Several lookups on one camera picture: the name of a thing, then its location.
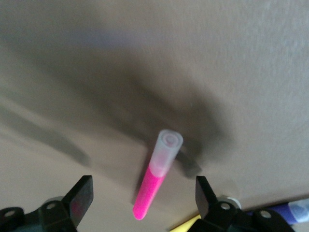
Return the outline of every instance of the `clamp jaw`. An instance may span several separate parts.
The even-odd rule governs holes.
[[[255,210],[250,216],[231,203],[218,201],[204,176],[197,176],[196,203],[202,219],[188,232],[294,232],[273,210]]]
[[[19,207],[0,210],[0,231],[77,232],[92,200],[92,176],[84,175],[61,201],[47,202],[26,215]]]

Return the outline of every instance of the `pink marker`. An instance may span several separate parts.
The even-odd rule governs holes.
[[[133,215],[137,220],[142,220],[146,216],[182,144],[183,137],[175,131],[162,130],[159,133],[133,207]]]

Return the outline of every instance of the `white cap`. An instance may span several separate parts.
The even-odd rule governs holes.
[[[154,176],[166,175],[182,144],[183,137],[179,133],[172,130],[160,131],[149,162],[150,171]]]

